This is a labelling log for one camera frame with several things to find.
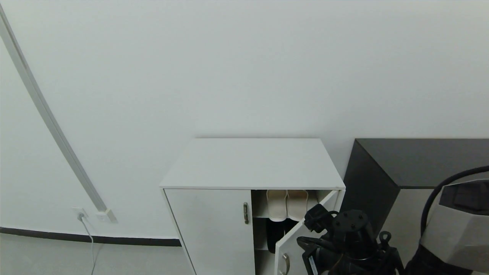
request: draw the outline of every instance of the white slipper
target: white slipper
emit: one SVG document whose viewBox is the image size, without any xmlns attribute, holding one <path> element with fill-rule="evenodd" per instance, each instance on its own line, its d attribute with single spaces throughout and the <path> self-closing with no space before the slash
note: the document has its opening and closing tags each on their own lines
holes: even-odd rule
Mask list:
<svg viewBox="0 0 489 275">
<path fill-rule="evenodd" d="M 268 217 L 274 222 L 287 219 L 287 191 L 267 190 Z"/>
<path fill-rule="evenodd" d="M 307 212 L 309 193 L 306 190 L 289 190 L 287 198 L 287 215 L 290 219 L 299 222 Z"/>
</svg>

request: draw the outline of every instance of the electrical outlet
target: electrical outlet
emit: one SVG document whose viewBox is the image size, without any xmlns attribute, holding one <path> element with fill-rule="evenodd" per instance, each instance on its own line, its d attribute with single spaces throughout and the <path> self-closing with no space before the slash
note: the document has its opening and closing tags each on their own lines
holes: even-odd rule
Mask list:
<svg viewBox="0 0 489 275">
<path fill-rule="evenodd" d="M 112 210 L 107 209 L 105 212 L 97 212 L 97 219 L 104 223 L 117 223 L 117 220 L 112 213 Z"/>
<path fill-rule="evenodd" d="M 88 218 L 89 216 L 87 215 L 87 213 L 85 212 L 85 210 L 81 207 L 72 207 L 71 208 L 73 210 L 73 213 L 75 213 L 76 215 L 76 218 L 78 218 L 78 213 L 83 213 L 84 217 L 85 218 Z"/>
</svg>

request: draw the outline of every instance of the metal handle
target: metal handle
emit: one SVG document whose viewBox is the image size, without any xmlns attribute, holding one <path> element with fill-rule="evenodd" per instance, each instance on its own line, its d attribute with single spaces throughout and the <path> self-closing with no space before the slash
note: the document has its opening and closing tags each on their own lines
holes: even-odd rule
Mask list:
<svg viewBox="0 0 489 275">
<path fill-rule="evenodd" d="M 248 219 L 248 203 L 243 204 L 243 216 L 244 216 L 244 224 L 249 224 Z"/>
<path fill-rule="evenodd" d="M 282 255 L 282 258 L 284 258 L 284 260 L 285 260 L 285 272 L 280 271 L 280 275 L 287 275 L 287 274 L 289 274 L 289 270 L 290 270 L 289 255 L 284 254 L 284 255 Z"/>
</svg>

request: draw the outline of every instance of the gray floor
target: gray floor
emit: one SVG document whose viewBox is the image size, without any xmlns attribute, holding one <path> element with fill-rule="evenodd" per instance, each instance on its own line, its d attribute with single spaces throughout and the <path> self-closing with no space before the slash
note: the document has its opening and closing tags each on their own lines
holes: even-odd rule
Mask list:
<svg viewBox="0 0 489 275">
<path fill-rule="evenodd" d="M 94 244 L 94 275 L 190 275 L 180 247 Z M 0 234 L 1 275 L 90 275 L 90 243 Z"/>
</svg>

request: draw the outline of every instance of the cabinet door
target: cabinet door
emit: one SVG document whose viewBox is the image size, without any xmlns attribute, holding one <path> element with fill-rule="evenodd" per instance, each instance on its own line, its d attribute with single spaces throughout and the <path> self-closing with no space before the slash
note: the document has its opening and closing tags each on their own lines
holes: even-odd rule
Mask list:
<svg viewBox="0 0 489 275">
<path fill-rule="evenodd" d="M 255 273 L 250 190 L 166 189 L 165 194 L 197 275 Z"/>
<path fill-rule="evenodd" d="M 327 210 L 339 210 L 344 190 L 331 191 L 321 202 Z M 304 275 L 307 274 L 302 253 L 304 250 L 297 244 L 297 237 L 307 236 L 319 238 L 321 233 L 310 232 L 304 225 L 304 219 L 292 228 L 275 247 L 275 275 Z"/>
</svg>

